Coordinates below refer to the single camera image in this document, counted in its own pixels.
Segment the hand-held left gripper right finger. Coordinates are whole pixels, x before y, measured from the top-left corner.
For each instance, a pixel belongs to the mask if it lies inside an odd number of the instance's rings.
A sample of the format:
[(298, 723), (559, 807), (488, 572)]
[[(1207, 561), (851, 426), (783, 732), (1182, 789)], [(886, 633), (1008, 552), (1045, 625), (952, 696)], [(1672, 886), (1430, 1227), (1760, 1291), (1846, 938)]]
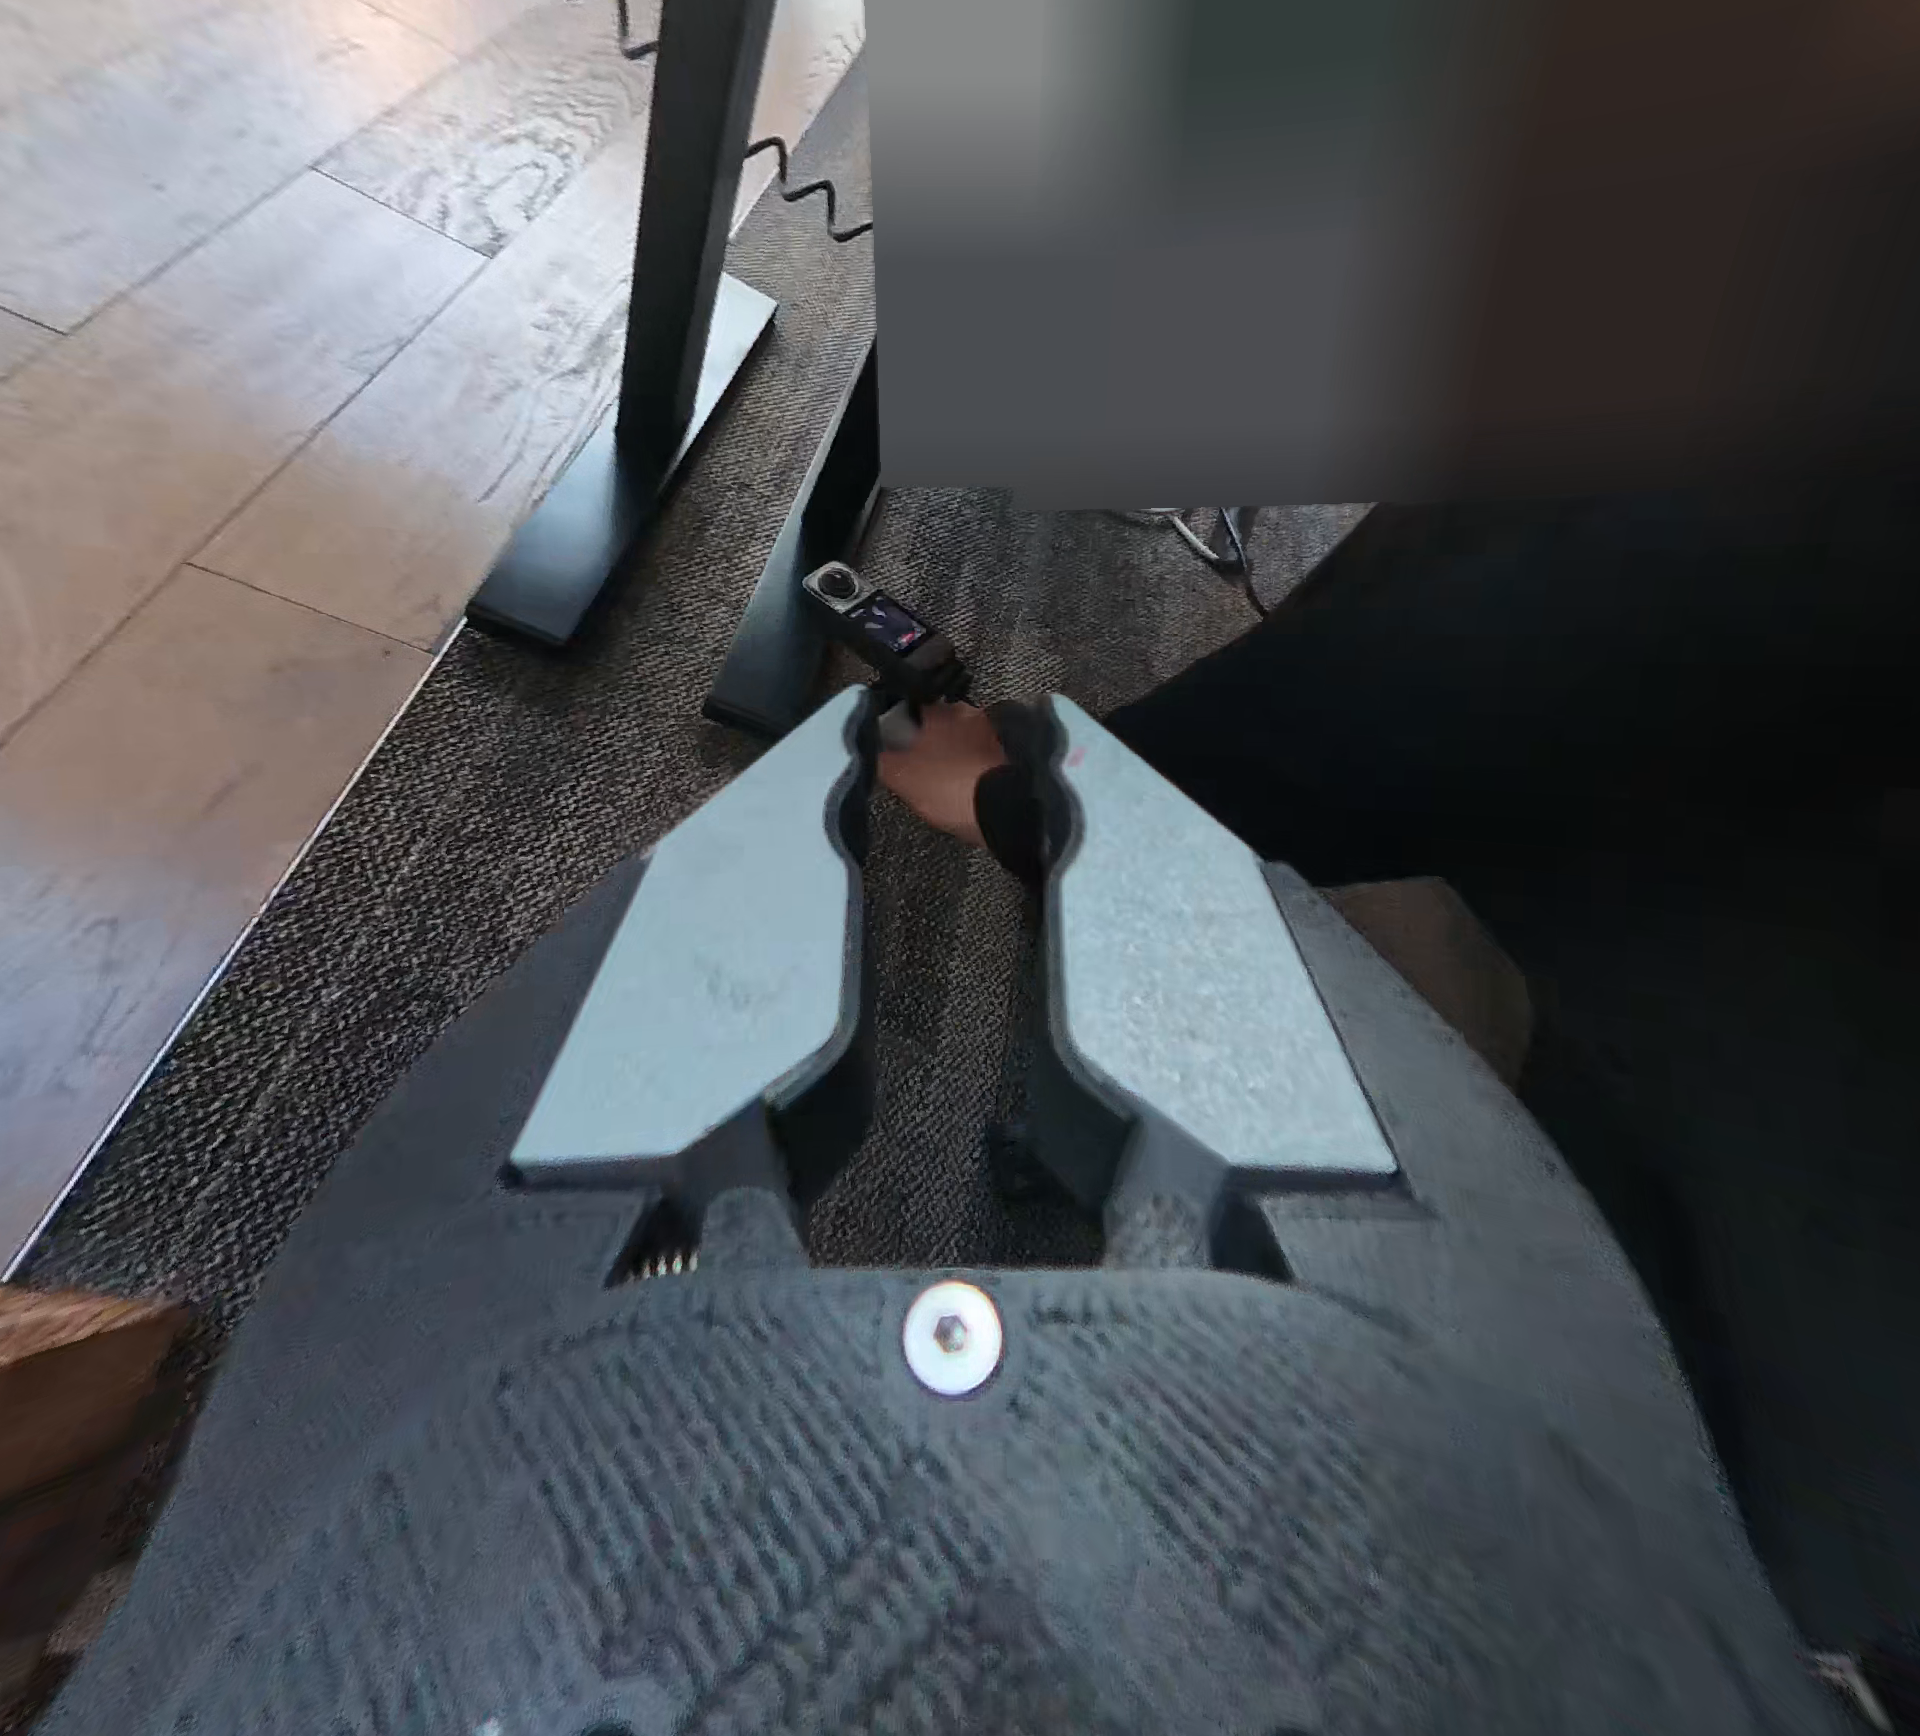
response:
[(1061, 1186), (1396, 1186), (1258, 855), (1082, 707), (1035, 707), (1033, 1156)]

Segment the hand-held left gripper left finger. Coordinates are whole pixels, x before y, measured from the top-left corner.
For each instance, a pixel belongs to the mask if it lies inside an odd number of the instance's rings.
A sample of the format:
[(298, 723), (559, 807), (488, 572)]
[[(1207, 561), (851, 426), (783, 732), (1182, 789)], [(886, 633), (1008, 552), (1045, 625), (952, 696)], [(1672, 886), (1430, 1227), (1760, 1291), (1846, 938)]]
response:
[(836, 694), (660, 838), (510, 1152), (525, 1186), (666, 1186), (848, 1059), (871, 723)]

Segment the person's right forearm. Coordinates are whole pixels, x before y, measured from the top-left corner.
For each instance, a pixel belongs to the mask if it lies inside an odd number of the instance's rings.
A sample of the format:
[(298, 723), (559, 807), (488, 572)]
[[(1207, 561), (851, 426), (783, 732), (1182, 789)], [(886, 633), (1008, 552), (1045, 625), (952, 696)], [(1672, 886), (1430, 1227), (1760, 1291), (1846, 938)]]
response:
[(1360, 882), (1768, 838), (1916, 789), (1916, 477), (1380, 504), (1102, 726)]

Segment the black desk foot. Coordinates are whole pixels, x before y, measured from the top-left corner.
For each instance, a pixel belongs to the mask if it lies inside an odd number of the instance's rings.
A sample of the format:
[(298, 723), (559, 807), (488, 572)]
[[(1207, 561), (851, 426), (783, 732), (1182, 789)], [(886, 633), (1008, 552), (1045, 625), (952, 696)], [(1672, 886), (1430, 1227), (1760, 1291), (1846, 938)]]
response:
[(881, 497), (879, 347), (868, 344), (781, 525), (702, 717), (758, 742), (809, 717), (829, 633), (804, 578), (854, 561)]

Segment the black desk leg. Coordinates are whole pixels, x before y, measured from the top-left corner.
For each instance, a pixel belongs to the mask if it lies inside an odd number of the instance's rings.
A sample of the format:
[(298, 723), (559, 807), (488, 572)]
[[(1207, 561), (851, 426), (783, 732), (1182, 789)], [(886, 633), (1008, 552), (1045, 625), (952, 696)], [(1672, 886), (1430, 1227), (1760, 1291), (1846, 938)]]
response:
[(657, 522), (776, 305), (726, 276), (778, 0), (660, 0), (613, 411), (469, 599), (469, 627), (566, 647)]

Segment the person's right hand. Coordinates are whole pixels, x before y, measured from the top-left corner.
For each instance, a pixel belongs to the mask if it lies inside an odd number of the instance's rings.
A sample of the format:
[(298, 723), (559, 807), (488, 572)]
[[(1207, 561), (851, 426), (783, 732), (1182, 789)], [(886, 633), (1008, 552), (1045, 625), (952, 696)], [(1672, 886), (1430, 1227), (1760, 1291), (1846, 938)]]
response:
[(879, 720), (879, 786), (931, 830), (978, 851), (976, 793), (1003, 764), (995, 719), (969, 700), (900, 703)]

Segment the tan seat cushion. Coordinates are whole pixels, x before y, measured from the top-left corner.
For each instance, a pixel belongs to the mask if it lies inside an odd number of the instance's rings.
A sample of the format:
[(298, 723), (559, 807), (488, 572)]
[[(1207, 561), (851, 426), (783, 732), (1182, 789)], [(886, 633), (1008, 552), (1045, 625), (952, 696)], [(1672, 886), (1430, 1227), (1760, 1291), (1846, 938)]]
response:
[(1521, 1087), (1535, 1036), (1524, 972), (1453, 884), (1337, 884), (1324, 898), (1509, 1090)]

